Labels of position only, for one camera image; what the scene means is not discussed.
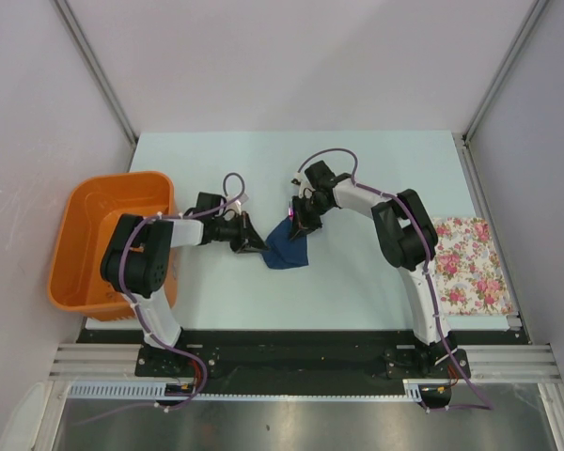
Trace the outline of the dark blue paper napkin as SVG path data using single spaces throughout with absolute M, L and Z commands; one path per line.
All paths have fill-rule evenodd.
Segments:
M 262 253 L 262 258 L 271 270 L 290 270 L 306 267 L 309 264 L 307 239 L 302 236 L 291 240 L 290 226 L 290 218 L 285 218 L 272 230 L 265 241 L 268 250 Z

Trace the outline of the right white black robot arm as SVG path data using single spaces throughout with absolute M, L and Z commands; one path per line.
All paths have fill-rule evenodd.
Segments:
M 401 273 L 408 295 L 415 367 L 426 377 L 438 376 L 456 345 L 433 280 L 438 235 L 418 193 L 382 193 L 351 174 L 335 174 L 323 161 L 296 173 L 291 183 L 297 187 L 290 201 L 292 241 L 320 229 L 322 216 L 332 209 L 352 210 L 373 222 L 383 257 Z

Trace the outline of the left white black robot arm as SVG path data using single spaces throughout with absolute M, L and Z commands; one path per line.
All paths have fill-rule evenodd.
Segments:
M 177 345 L 182 328 L 165 294 L 173 251 L 213 241 L 228 243 L 236 254 L 268 249 L 242 210 L 240 196 L 201 192 L 186 214 L 122 215 L 102 256 L 102 280 L 123 295 L 140 322 L 145 343 L 159 349 L 157 366 L 171 376 L 189 364 L 188 351 Z

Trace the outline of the floral cloth mat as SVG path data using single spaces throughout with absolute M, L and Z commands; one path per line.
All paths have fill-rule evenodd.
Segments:
M 479 217 L 433 220 L 435 283 L 441 305 L 452 316 L 509 315 L 515 312 L 489 224 Z

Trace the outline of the orange plastic basket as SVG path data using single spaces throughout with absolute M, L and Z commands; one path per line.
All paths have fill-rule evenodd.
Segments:
M 160 172 L 99 176 L 78 185 L 56 239 L 47 287 L 52 305 L 98 321 L 132 319 L 122 295 L 101 278 L 102 256 L 121 215 L 177 211 L 174 185 Z

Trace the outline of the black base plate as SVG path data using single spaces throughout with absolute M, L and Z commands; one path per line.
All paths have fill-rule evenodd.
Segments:
M 366 380 L 425 379 L 455 381 L 470 373 L 475 349 L 498 351 L 529 344 L 517 331 L 458 331 L 451 333 L 456 345 L 453 365 L 449 358 L 423 374 L 414 361 L 416 340 L 408 331 L 306 332 L 306 331 L 186 331 L 180 348 L 207 368 L 206 385 L 249 379 L 277 384 L 315 379 L 364 385 Z

